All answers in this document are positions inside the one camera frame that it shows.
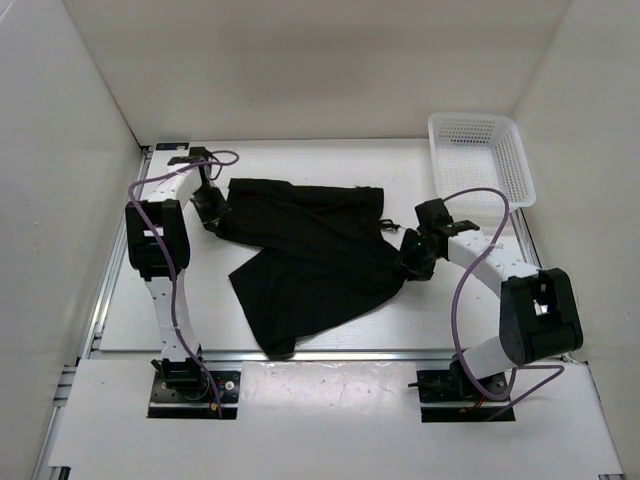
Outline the black shorts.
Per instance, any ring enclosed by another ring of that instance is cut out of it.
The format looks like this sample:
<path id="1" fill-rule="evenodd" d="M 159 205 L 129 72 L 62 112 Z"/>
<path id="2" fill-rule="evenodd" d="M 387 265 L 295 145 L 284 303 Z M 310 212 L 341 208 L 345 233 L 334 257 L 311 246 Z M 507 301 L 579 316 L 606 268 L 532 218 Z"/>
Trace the black shorts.
<path id="1" fill-rule="evenodd" d="M 382 235 L 379 187 L 233 178 L 220 238 L 259 253 L 229 279 L 251 332 L 271 358 L 392 299 L 407 280 Z"/>

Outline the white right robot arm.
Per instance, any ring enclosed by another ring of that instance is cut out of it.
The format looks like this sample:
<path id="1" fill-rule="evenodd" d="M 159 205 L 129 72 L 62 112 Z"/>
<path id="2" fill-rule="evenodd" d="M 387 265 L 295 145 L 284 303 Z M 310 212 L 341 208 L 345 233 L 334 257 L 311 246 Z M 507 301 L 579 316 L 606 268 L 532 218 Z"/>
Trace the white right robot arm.
<path id="1" fill-rule="evenodd" d="M 583 346 L 573 287 L 564 270 L 543 270 L 514 257 L 469 222 L 406 230 L 398 267 L 408 279 L 430 280 L 439 260 L 464 269 L 452 300 L 453 335 L 458 332 L 459 297 L 471 276 L 499 299 L 496 336 L 467 350 L 454 339 L 457 369 L 449 375 L 449 387 L 458 398 L 476 397 L 486 378 Z"/>

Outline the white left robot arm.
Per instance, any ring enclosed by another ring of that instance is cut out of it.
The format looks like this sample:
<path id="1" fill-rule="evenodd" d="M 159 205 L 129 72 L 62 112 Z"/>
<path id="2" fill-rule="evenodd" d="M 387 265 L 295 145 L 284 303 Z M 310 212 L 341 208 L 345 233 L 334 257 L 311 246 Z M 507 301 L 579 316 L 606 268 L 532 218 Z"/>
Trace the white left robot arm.
<path id="1" fill-rule="evenodd" d="M 202 370 L 201 345 L 186 301 L 191 246 L 183 210 L 192 205 L 211 231 L 230 212 L 211 173 L 219 165 L 202 157 L 174 158 L 164 174 L 129 185 L 125 207 L 129 262 L 151 294 L 160 329 L 160 368 L 182 368 L 174 385 L 188 400 L 206 395 L 210 377 Z"/>

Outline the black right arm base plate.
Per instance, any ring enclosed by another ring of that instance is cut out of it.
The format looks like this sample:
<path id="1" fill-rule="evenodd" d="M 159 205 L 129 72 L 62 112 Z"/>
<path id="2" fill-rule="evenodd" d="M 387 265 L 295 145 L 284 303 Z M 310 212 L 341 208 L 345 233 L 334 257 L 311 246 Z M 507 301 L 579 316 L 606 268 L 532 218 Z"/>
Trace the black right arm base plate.
<path id="1" fill-rule="evenodd" d="M 418 392 L 423 423 L 514 422 L 511 399 L 483 396 L 468 380 L 461 383 L 449 370 L 418 370 L 407 384 Z"/>

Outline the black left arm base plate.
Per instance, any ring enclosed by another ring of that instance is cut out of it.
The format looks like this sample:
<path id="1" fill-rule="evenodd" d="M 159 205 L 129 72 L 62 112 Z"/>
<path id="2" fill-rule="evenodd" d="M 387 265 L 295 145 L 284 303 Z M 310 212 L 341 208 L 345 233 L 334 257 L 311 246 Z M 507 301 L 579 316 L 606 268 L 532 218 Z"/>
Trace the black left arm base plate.
<path id="1" fill-rule="evenodd" d="M 169 367 L 152 360 L 154 379 L 147 417 L 152 419 L 235 420 L 241 390 L 241 372 L 210 370 L 210 378 L 196 365 L 186 362 Z"/>

